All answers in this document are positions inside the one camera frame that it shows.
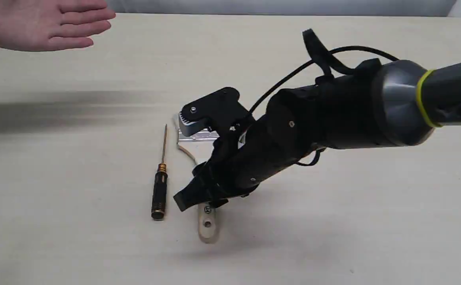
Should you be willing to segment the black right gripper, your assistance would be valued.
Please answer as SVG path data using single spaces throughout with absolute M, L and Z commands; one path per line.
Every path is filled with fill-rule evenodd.
M 258 185 L 297 164 L 311 153 L 316 163 L 321 146 L 313 89 L 281 89 L 270 98 L 259 119 L 246 115 L 213 144 L 208 161 L 193 169 L 193 178 L 174 201 L 181 212 L 207 203 L 218 208 L 234 197 L 246 197 Z

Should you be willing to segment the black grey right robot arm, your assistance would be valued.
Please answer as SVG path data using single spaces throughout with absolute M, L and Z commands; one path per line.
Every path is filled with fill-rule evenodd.
M 181 132 L 218 134 L 209 159 L 174 195 L 180 211 L 247 196 L 261 182 L 326 148 L 404 147 L 422 144 L 435 128 L 461 125 L 461 63 L 426 70 L 410 60 L 381 65 L 366 60 L 354 75 L 273 95 L 254 119 L 223 88 L 179 112 Z

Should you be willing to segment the open human hand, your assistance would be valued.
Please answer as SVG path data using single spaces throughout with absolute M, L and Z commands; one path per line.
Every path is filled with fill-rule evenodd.
M 44 52 L 91 47 L 116 16 L 105 0 L 0 0 L 0 48 Z

